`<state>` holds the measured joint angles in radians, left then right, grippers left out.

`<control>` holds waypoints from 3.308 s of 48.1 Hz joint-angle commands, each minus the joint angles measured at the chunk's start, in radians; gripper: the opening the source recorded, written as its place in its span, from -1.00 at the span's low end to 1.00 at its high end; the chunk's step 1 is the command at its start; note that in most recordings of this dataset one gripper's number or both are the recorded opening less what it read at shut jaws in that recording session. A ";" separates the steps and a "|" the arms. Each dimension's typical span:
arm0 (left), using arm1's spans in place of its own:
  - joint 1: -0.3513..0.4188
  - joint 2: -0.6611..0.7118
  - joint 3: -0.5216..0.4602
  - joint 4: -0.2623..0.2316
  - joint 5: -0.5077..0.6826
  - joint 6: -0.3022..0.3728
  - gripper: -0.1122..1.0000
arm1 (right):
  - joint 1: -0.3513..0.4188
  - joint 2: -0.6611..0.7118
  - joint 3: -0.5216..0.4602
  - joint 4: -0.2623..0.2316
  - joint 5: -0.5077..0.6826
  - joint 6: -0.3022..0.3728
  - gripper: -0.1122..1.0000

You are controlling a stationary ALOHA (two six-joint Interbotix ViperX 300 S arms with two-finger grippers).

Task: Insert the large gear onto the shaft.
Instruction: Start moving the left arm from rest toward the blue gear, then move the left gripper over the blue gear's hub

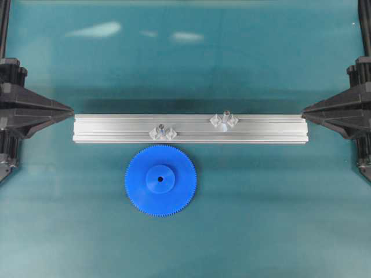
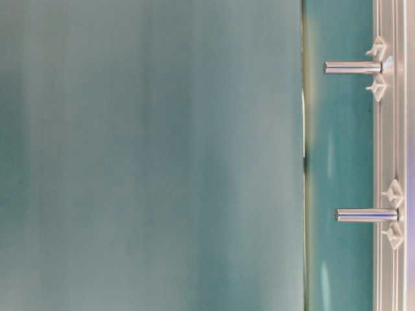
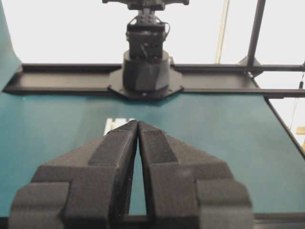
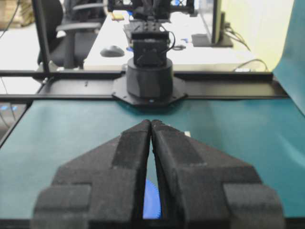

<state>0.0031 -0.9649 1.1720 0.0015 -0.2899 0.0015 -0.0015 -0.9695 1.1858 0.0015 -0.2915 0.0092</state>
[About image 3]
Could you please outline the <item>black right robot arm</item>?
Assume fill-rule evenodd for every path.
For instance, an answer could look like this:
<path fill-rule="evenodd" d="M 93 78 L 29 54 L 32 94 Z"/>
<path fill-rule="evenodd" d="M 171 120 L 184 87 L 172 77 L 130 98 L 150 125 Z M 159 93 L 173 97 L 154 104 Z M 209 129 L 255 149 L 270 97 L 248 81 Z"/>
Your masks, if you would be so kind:
<path fill-rule="evenodd" d="M 170 27 L 155 16 L 167 0 L 127 0 L 138 15 L 127 25 L 122 84 L 131 94 L 168 91 L 170 58 L 163 50 Z M 146 210 L 158 229 L 250 229 L 252 203 L 228 164 L 161 129 L 138 123 Z"/>

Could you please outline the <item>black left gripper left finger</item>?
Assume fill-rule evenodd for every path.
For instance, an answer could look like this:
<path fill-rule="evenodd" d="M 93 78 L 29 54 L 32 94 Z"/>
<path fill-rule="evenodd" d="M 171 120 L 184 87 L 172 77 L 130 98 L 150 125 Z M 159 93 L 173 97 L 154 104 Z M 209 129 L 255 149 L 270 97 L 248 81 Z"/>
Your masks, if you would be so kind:
<path fill-rule="evenodd" d="M 137 121 L 40 165 L 18 190 L 10 229 L 108 229 L 129 210 Z"/>

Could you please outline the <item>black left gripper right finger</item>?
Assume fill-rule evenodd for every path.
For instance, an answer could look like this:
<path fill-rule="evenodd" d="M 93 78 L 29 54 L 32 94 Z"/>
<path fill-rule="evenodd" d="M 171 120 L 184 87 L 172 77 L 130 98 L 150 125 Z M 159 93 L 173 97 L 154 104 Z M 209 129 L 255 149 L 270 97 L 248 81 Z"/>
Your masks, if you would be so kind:
<path fill-rule="evenodd" d="M 158 229 L 251 229 L 253 208 L 228 164 L 138 123 L 147 214 Z"/>

